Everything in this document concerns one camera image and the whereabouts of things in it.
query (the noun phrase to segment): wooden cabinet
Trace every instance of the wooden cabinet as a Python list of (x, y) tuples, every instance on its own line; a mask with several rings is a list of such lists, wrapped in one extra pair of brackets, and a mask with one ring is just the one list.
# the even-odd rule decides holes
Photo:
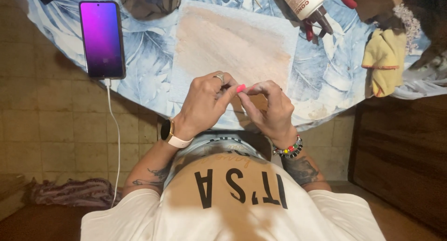
[(447, 235), (447, 95), (359, 104), (349, 181)]

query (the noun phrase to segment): yellow cloth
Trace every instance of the yellow cloth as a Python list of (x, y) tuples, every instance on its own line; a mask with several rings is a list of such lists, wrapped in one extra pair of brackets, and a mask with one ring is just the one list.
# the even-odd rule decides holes
[(400, 86), (404, 71), (405, 32), (376, 29), (365, 48), (362, 67), (372, 68), (372, 91), (377, 97), (385, 97)]

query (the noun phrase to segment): pink watch strap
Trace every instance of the pink watch strap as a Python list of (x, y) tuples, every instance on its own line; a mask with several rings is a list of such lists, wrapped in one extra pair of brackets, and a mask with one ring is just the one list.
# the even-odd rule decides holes
[(174, 147), (178, 147), (178, 148), (185, 148), (185, 147), (187, 147), (191, 143), (191, 141), (193, 139), (194, 138), (192, 138), (189, 141), (183, 141), (183, 140), (180, 140), (179, 138), (177, 138), (175, 136), (172, 136), (171, 139), (169, 139), (168, 144), (170, 144), (170, 145), (172, 145)]

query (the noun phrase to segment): purple gradient screen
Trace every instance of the purple gradient screen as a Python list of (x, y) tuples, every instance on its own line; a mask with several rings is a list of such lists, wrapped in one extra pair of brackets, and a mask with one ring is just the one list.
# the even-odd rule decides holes
[(88, 75), (124, 77), (115, 3), (81, 3), (80, 11)]

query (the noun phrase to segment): watch face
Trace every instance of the watch face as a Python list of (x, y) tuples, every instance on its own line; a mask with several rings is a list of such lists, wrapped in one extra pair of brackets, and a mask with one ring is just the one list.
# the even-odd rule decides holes
[(171, 131), (171, 121), (165, 120), (165, 122), (163, 124), (161, 124), (161, 129), (160, 129), (160, 137), (163, 141), (168, 138), (170, 131)]

